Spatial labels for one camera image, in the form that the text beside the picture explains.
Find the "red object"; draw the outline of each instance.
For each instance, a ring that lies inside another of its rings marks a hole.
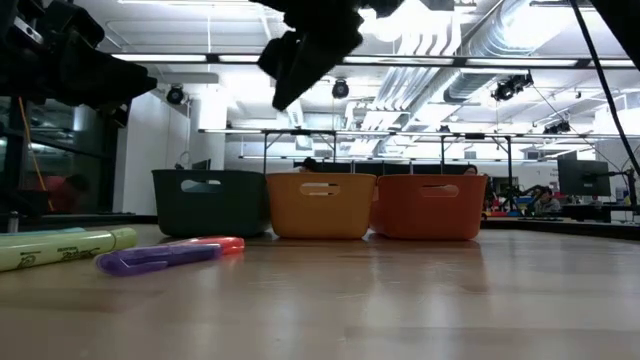
[[[201,237],[179,242],[179,244],[211,245],[222,246],[222,255],[241,254],[244,252],[244,239],[230,236]]]

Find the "marker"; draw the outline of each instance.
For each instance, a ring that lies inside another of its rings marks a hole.
[[[97,256],[95,263],[106,274],[133,276],[221,256],[222,246],[218,244],[165,245],[114,251]]]
[[[0,271],[92,258],[136,245],[131,228],[43,236],[7,236],[0,239]]]
[[[211,236],[200,237],[189,240],[178,241],[177,245],[210,245],[217,244],[222,246],[222,255],[240,254],[244,252],[244,239],[231,236]]]

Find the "person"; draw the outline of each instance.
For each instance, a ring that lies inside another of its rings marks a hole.
[[[302,162],[302,166],[293,168],[293,172],[301,172],[301,173],[318,172],[318,170],[319,170],[318,162],[310,157],[304,159],[304,161]]]
[[[91,189],[89,179],[81,174],[71,175],[66,178],[62,176],[46,176],[43,180],[49,193],[49,201],[55,212],[77,212],[81,199]]]
[[[478,175],[478,167],[472,164],[469,164],[467,168],[464,170],[462,175]]]
[[[562,210],[560,201],[553,197],[553,191],[550,188],[542,190],[540,198],[534,205],[536,215],[544,215],[549,213],[556,213]]]

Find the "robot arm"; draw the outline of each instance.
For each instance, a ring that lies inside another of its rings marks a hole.
[[[96,50],[104,30],[61,0],[0,1],[0,96],[116,108],[152,90],[146,68]]]

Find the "bin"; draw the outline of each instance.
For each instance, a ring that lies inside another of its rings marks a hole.
[[[485,176],[382,176],[371,228],[398,239],[473,239],[480,231],[486,182]]]
[[[273,231],[295,239],[361,238],[375,182],[364,174],[268,175]]]
[[[269,229],[265,177],[248,171],[154,170],[160,230],[174,237],[252,237]]]

